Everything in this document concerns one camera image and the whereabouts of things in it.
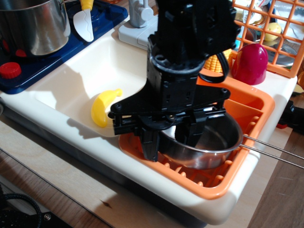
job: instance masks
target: yellow corn cob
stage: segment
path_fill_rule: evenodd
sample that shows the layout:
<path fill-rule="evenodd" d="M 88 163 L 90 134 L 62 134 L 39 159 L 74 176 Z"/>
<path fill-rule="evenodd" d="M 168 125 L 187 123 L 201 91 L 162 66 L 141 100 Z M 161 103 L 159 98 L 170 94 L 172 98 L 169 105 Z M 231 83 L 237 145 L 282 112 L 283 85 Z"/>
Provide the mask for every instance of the yellow corn cob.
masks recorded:
<path fill-rule="evenodd" d="M 228 49 L 226 51 L 223 52 L 228 63 L 229 63 L 229 67 L 232 67 L 232 50 Z M 213 55 L 211 57 L 209 57 L 209 59 L 207 59 L 205 66 L 205 69 L 207 70 L 211 70 L 217 73 L 222 73 L 222 66 L 220 65 L 219 59 L 216 55 Z"/>

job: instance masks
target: orange grid crate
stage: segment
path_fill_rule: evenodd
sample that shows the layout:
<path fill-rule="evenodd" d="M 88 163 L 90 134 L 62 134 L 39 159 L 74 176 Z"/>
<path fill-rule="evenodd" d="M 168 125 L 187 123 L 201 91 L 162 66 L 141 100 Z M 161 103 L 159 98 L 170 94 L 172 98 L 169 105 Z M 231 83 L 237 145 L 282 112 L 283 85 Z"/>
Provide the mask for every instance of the orange grid crate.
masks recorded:
<path fill-rule="evenodd" d="M 292 26 L 299 26 L 304 32 L 304 20 L 298 21 L 295 20 L 294 14 L 296 9 L 302 10 L 304 12 L 304 3 L 300 2 L 299 0 L 272 0 L 269 8 L 263 7 L 262 11 L 259 10 L 259 8 L 255 8 L 255 3 L 258 2 L 257 0 L 251 0 L 250 5 L 239 5 L 236 3 L 236 0 L 232 0 L 233 7 L 235 9 L 244 10 L 245 12 L 248 12 L 248 16 L 246 21 L 242 22 L 239 20 L 235 20 L 236 24 L 238 24 L 240 27 L 244 27 L 244 31 L 241 34 L 241 37 L 238 37 L 237 40 L 240 41 L 239 50 L 246 44 L 252 44 L 252 43 L 259 43 L 261 44 L 267 51 L 270 51 L 274 57 L 272 62 L 268 63 L 267 70 L 285 77 L 293 78 L 297 75 L 298 70 L 300 68 L 301 62 L 304 57 L 304 42 L 303 38 L 298 38 L 297 34 L 294 36 L 291 36 L 288 34 L 289 29 L 293 29 Z M 275 5 L 276 4 L 287 4 L 291 10 L 288 17 L 282 17 L 275 13 Z M 258 24 L 249 24 L 250 23 L 250 16 L 253 14 L 260 14 L 262 18 L 265 19 L 264 27 L 259 26 Z M 280 20 L 283 22 L 286 22 L 285 28 L 282 28 L 281 33 L 275 33 L 273 31 L 269 31 L 266 28 L 268 27 L 271 20 Z M 250 39 L 247 39 L 246 36 L 250 32 L 249 29 L 254 30 L 256 33 L 260 33 L 260 40 L 252 41 Z M 264 42 L 264 37 L 266 34 L 275 35 L 278 38 L 275 40 L 277 42 L 277 45 L 275 47 L 273 46 L 267 46 Z M 292 48 L 295 49 L 297 52 L 296 54 L 291 54 L 284 50 L 283 44 L 291 44 Z M 237 51 L 233 51 L 233 57 L 236 58 Z M 294 63 L 291 67 L 282 67 L 280 64 L 278 64 L 278 59 L 280 57 L 290 57 L 294 59 Z"/>
<path fill-rule="evenodd" d="M 238 122 L 243 133 L 253 138 L 258 137 L 275 106 L 274 100 L 268 94 L 230 77 L 220 84 L 209 84 L 198 79 L 198 84 L 229 89 L 231 97 L 225 101 L 224 106 L 227 112 Z M 245 140 L 243 143 L 248 146 L 254 144 L 250 140 Z M 119 144 L 126 154 L 199 197 L 208 200 L 219 198 L 227 192 L 248 154 L 247 149 L 239 147 L 230 154 L 221 166 L 210 170 L 196 170 L 177 165 L 164 158 L 160 153 L 157 162 L 146 160 L 141 150 L 139 138 L 132 133 L 121 135 Z"/>

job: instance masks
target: small steel pot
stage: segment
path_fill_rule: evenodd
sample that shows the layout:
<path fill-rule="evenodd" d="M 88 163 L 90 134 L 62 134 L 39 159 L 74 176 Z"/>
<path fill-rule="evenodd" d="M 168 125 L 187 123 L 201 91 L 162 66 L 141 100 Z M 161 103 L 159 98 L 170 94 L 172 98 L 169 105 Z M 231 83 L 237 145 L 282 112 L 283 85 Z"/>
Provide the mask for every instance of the small steel pot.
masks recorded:
<path fill-rule="evenodd" d="M 172 162 L 188 168 L 216 168 L 243 142 L 242 130 L 229 114 L 208 119 L 195 147 L 175 140 L 175 128 L 160 132 L 159 152 Z"/>
<path fill-rule="evenodd" d="M 0 43 L 18 57 L 39 57 L 61 49 L 71 32 L 62 0 L 1 0 Z"/>

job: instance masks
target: pot handle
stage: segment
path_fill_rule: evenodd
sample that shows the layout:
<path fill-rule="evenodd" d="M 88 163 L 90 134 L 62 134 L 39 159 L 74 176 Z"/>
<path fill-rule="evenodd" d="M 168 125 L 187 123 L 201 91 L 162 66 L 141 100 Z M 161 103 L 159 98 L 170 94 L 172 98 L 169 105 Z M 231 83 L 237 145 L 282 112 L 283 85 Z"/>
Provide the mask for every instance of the pot handle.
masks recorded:
<path fill-rule="evenodd" d="M 63 1 L 57 0 L 57 1 L 58 1 L 58 3 L 59 3 L 60 5 L 62 5 L 62 4 L 64 4 L 64 3 L 73 2 L 73 1 L 78 1 L 78 0 L 63 0 Z"/>

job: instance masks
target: toy stove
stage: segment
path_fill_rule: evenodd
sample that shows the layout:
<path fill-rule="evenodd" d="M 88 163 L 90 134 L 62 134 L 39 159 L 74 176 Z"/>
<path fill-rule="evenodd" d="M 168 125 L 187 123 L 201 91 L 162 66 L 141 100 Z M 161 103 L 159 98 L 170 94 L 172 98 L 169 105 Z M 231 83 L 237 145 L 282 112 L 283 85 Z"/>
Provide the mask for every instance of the toy stove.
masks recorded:
<path fill-rule="evenodd" d="M 14 79 L 0 77 L 0 90 L 8 94 L 20 93 L 48 73 L 69 60 L 75 54 L 88 47 L 110 29 L 122 22 L 128 12 L 125 8 L 102 1 L 94 1 L 91 11 L 91 19 L 94 33 L 94 41 L 84 41 L 76 32 L 73 25 L 73 16 L 81 10 L 80 2 L 66 3 L 66 12 L 71 25 L 71 34 L 67 44 L 59 51 L 44 56 L 33 58 L 22 58 L 5 55 L 0 52 L 0 66 L 8 62 L 17 62 L 21 68 L 21 74 Z"/>

